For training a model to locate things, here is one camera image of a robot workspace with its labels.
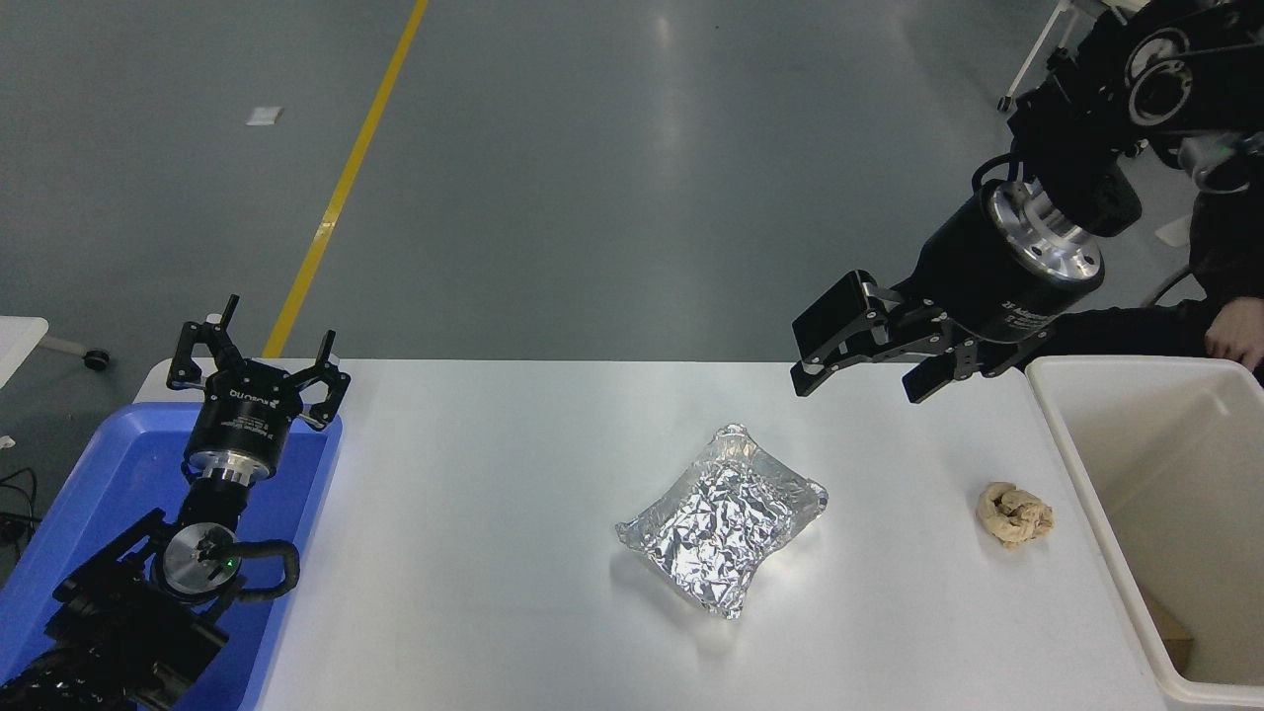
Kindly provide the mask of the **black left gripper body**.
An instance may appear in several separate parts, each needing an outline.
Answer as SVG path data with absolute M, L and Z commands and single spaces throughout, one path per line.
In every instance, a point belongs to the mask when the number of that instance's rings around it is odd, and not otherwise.
M 204 461 L 231 453 L 253 461 L 279 461 L 289 425 L 303 407 L 301 392 L 315 382 L 313 377 L 252 358 L 190 382 L 190 390 L 204 393 L 204 404 L 187 444 L 187 458 Z

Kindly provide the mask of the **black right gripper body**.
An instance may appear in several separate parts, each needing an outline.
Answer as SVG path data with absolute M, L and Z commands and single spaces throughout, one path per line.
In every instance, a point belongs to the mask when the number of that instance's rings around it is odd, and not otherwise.
M 1042 197 L 977 195 L 921 247 L 913 295 L 932 300 L 985 342 L 1016 344 L 1098 288 L 1103 258 L 1077 226 L 1058 232 L 1060 213 Z

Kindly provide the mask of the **person's hand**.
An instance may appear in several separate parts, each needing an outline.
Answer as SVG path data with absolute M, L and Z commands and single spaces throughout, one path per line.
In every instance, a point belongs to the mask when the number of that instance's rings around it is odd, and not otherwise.
M 1246 369 L 1263 363 L 1263 299 L 1237 297 L 1218 309 L 1205 333 L 1210 358 L 1236 361 Z

